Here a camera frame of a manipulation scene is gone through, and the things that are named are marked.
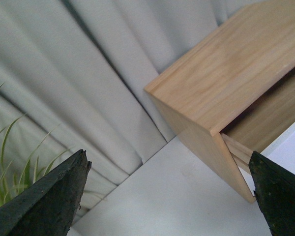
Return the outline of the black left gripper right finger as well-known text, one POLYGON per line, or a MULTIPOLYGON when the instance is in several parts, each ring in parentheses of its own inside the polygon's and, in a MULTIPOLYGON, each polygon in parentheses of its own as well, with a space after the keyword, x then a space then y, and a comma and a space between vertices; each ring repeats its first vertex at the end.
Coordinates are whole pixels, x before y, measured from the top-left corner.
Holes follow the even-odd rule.
POLYGON ((248 167, 271 234, 295 236, 295 175, 256 151, 248 167))

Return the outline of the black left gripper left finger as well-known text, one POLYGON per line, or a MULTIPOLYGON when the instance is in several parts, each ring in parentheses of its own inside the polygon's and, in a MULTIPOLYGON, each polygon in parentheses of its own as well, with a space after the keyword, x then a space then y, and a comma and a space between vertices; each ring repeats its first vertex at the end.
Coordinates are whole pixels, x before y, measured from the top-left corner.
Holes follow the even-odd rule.
POLYGON ((67 235, 90 169, 81 149, 1 206, 0 236, 67 235))

